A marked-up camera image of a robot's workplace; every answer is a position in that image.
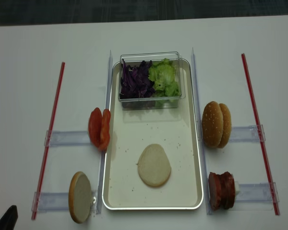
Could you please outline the black left arm gripper tip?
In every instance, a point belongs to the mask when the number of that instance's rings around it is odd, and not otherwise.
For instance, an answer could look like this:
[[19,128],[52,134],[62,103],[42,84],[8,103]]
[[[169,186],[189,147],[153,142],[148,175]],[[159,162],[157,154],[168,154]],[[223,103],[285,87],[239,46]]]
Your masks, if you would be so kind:
[[0,230],[14,230],[18,219],[17,206],[12,205],[0,219]]

